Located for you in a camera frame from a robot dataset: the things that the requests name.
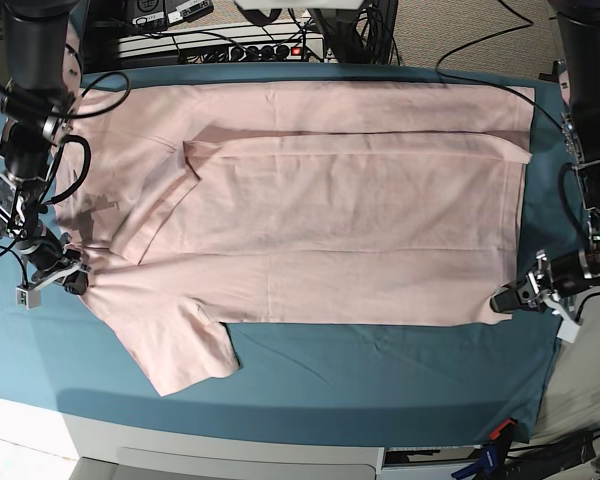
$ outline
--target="pink t-shirt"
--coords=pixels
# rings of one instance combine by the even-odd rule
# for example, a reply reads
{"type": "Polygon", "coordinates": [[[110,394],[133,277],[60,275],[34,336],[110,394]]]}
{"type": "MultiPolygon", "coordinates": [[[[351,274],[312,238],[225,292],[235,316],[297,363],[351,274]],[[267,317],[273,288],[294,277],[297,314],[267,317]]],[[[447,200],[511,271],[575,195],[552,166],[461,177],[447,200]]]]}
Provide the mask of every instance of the pink t-shirt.
{"type": "MultiPolygon", "coordinates": [[[[226,322],[505,319],[532,115],[484,86],[134,90],[75,125],[92,166],[57,217],[93,267],[82,299],[161,395],[239,368],[226,322]]],[[[59,191],[81,167],[69,145],[59,191]]]]}

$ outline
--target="floor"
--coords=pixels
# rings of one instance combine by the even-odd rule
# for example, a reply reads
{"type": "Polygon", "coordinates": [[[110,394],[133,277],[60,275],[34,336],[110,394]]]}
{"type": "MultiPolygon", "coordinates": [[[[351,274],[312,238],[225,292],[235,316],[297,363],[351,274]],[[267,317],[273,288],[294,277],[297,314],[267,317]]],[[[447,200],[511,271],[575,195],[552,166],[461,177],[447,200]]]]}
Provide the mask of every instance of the floor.
{"type": "MultiPolygon", "coordinates": [[[[232,1],[214,3],[214,13],[202,18],[198,25],[243,21],[232,1]]],[[[551,71],[557,47],[547,2],[509,0],[508,3],[535,25],[458,53],[445,67],[525,78],[537,78],[540,73],[551,71]]],[[[496,0],[401,0],[395,37],[406,65],[432,67],[445,52],[520,23],[496,0]]],[[[0,480],[67,480],[74,466],[74,460],[0,440],[0,480]]]]}

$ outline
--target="red clip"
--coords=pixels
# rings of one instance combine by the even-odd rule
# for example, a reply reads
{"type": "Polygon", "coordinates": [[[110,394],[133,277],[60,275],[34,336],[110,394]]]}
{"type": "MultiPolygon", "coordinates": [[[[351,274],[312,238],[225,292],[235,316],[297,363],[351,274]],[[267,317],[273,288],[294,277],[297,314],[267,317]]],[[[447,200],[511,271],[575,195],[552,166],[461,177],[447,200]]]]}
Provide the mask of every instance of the red clip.
{"type": "Polygon", "coordinates": [[[508,418],[507,420],[505,420],[504,422],[502,422],[502,424],[498,428],[496,428],[493,432],[491,432],[491,434],[489,435],[489,438],[491,440],[495,440],[496,438],[498,438],[500,436],[500,433],[506,427],[508,427],[509,425],[514,425],[515,426],[517,424],[518,423],[513,418],[508,418]]]}

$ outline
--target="blue clip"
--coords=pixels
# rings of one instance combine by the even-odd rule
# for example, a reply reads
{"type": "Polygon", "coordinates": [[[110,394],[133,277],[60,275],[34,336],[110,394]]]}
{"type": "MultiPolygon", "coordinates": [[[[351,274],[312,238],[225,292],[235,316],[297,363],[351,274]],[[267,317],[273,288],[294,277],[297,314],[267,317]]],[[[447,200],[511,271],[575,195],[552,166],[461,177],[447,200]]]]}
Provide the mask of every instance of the blue clip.
{"type": "Polygon", "coordinates": [[[494,445],[489,445],[482,449],[480,458],[476,463],[452,473],[451,476],[456,480],[463,480],[482,472],[491,473],[496,468],[498,468],[498,449],[494,445]]]}

